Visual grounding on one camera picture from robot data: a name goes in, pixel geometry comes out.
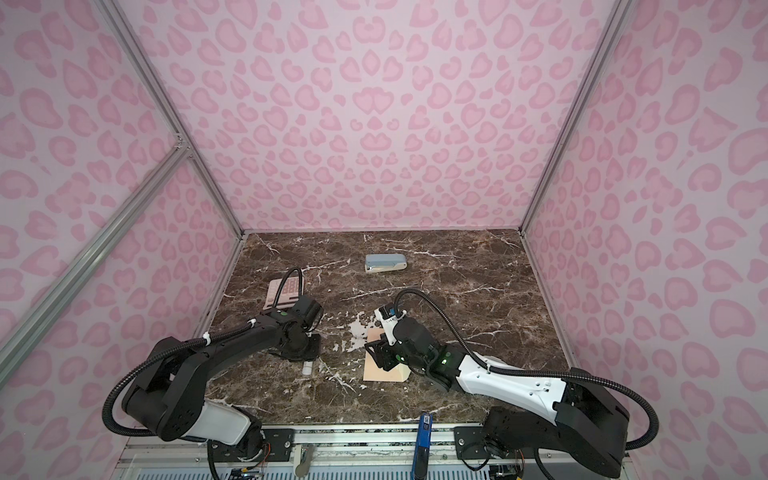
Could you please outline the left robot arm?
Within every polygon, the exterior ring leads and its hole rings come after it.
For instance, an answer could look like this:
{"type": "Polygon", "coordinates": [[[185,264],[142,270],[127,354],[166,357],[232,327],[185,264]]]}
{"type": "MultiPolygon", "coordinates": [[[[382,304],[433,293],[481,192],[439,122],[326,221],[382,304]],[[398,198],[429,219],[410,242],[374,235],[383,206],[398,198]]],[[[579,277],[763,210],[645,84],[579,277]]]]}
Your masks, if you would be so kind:
{"type": "Polygon", "coordinates": [[[291,362],[315,360],[321,337],[311,329],[322,315],[316,300],[302,296],[290,308],[271,308],[236,329],[185,341],[166,337],[108,394],[103,423],[121,436],[206,442],[233,449],[238,459],[254,459],[266,448],[261,421],[206,400],[207,385],[261,351],[291,362]]]}

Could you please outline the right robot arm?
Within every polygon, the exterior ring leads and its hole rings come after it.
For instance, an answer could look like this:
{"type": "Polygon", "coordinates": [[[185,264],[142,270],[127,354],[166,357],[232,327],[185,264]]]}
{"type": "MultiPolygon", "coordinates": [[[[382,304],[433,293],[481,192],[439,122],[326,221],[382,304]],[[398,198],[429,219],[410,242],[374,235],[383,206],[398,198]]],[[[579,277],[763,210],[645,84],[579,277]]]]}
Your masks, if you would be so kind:
{"type": "Polygon", "coordinates": [[[592,472],[617,478],[627,443],[629,413],[606,388],[580,380],[501,375],[503,362],[484,366],[455,344],[439,342],[417,320],[379,308],[384,332],[365,345],[376,365],[390,371],[406,366],[444,391],[502,401],[482,426],[481,447],[502,457],[514,450],[556,450],[592,472]]]}

